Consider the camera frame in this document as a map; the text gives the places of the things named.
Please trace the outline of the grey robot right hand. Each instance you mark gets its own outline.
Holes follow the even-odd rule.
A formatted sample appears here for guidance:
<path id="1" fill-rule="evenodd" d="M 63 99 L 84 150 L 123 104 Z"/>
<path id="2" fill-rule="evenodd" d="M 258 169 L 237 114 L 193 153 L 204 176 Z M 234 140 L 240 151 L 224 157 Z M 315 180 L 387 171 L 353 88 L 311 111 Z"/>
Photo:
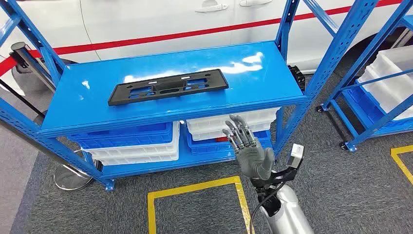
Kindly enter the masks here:
<path id="1" fill-rule="evenodd" d="M 272 148 L 263 148 L 247 122 L 239 115 L 230 115 L 222 132 L 227 137 L 242 173 L 252 179 L 268 180 L 275 155 Z"/>

